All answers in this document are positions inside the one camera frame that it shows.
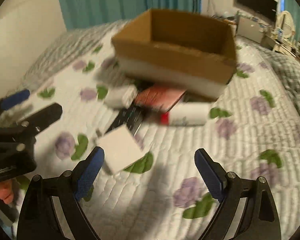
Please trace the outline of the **person's left hand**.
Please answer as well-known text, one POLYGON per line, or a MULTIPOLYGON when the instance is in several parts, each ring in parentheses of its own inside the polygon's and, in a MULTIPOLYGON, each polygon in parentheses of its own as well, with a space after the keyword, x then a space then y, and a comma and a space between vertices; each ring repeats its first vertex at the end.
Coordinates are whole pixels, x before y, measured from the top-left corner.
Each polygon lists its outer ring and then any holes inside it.
POLYGON ((12 189, 13 180, 9 179, 0 182, 0 200, 5 204, 11 204, 14 199, 14 192, 12 189))

